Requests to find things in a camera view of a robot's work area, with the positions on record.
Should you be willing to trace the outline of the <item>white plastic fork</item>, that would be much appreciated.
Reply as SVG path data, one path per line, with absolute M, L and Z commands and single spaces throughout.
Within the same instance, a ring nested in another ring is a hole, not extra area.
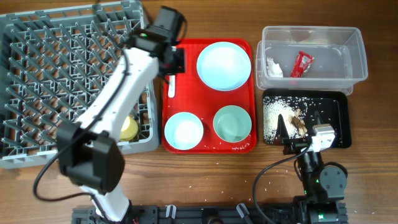
M 175 75 L 169 76 L 169 88 L 167 95 L 169 98 L 175 97 Z

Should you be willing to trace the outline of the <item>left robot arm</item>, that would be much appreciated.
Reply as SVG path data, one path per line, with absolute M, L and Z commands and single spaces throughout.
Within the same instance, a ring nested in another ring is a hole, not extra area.
M 115 71 L 91 106 L 74 123 L 57 128 L 60 173 L 93 199 L 108 223 L 133 221 L 131 201 L 119 184 L 125 161 L 117 142 L 146 85 L 182 69 L 183 56 L 175 47 L 185 21 L 176 9 L 163 6 L 153 24 L 131 32 Z

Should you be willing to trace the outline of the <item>red sauce packet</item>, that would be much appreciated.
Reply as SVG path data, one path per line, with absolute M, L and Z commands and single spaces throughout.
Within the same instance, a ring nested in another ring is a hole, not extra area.
M 292 73 L 290 74 L 290 77 L 291 78 L 302 77 L 309 70 L 314 59 L 315 58 L 309 55 L 308 53 L 299 51 L 295 59 L 294 67 Z

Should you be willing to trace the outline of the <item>yellow plastic cup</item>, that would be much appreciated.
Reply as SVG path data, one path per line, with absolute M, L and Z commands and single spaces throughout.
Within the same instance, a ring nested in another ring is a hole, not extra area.
M 135 138 L 138 133 L 138 123 L 135 119 L 127 116 L 121 128 L 120 141 L 130 141 Z

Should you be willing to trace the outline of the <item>green bowl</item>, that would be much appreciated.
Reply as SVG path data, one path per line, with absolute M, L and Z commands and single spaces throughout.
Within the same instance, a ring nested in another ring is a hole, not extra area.
M 251 132 L 251 117 L 245 109 L 239 106 L 224 106 L 216 112 L 213 118 L 213 129 L 223 141 L 241 142 Z

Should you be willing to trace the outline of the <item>food scraps and rice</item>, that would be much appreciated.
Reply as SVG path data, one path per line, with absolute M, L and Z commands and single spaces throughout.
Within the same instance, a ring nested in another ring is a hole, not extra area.
M 316 124 L 314 113 L 318 110 L 322 115 L 326 110 L 322 109 L 319 99 L 297 96 L 271 96 L 263 97 L 263 121 L 264 142 L 274 145 L 274 137 L 277 129 L 278 115 L 284 118 L 285 126 L 290 139 L 310 138 L 312 140 L 313 127 Z

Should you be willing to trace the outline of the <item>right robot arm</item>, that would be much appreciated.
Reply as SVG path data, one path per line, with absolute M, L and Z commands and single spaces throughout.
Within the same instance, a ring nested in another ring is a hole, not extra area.
M 348 171 L 337 162 L 324 163 L 321 152 L 331 147 L 335 131 L 330 124 L 318 124 L 313 134 L 291 139 L 280 114 L 275 140 L 284 146 L 285 155 L 295 156 L 304 196 L 294 197 L 295 223 L 348 223 L 345 198 Z

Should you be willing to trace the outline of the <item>light blue saucer bowl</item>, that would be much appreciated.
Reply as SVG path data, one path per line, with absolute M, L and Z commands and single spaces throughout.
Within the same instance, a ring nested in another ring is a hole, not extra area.
M 173 148 L 186 151 L 200 143 L 204 135 L 204 127 L 196 115 L 179 112 L 167 120 L 164 135 L 167 143 Z

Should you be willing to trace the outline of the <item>large light blue plate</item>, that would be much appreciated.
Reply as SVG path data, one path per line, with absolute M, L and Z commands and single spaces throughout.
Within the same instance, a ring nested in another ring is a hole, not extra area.
M 239 45 L 216 42 L 200 52 L 197 74 L 206 86 L 214 90 L 236 90 L 249 79 L 251 60 Z

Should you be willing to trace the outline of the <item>white napkin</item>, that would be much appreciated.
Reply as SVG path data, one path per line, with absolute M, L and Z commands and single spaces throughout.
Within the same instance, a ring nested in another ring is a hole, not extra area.
M 280 68 L 280 65 L 278 63 L 274 62 L 273 58 L 267 57 L 266 58 L 267 61 L 267 74 L 270 77 L 274 77 L 274 78 L 282 78 L 283 77 L 283 71 Z

